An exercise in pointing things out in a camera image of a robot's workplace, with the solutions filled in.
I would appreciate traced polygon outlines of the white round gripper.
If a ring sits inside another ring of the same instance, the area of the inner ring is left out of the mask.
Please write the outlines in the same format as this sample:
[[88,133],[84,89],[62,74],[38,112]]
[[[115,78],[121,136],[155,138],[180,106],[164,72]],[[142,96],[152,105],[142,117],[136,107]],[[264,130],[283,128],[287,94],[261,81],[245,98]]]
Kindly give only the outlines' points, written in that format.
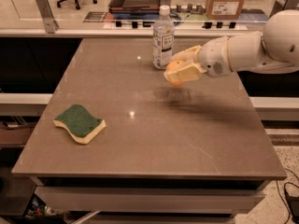
[[172,60],[182,61],[182,64],[167,72],[165,79],[191,82],[198,80],[204,73],[211,77],[231,75],[228,42],[229,37],[224,36],[209,40],[203,47],[197,45],[174,54]]

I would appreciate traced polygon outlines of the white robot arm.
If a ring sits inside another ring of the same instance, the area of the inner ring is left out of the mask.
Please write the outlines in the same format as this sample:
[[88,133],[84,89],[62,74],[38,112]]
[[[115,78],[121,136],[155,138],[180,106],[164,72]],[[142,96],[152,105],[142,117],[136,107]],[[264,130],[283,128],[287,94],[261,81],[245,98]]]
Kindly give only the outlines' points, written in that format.
[[172,57],[164,77],[171,83],[186,83],[233,72],[288,74],[299,70],[299,11],[273,15],[261,32],[223,36],[203,46],[185,49]]

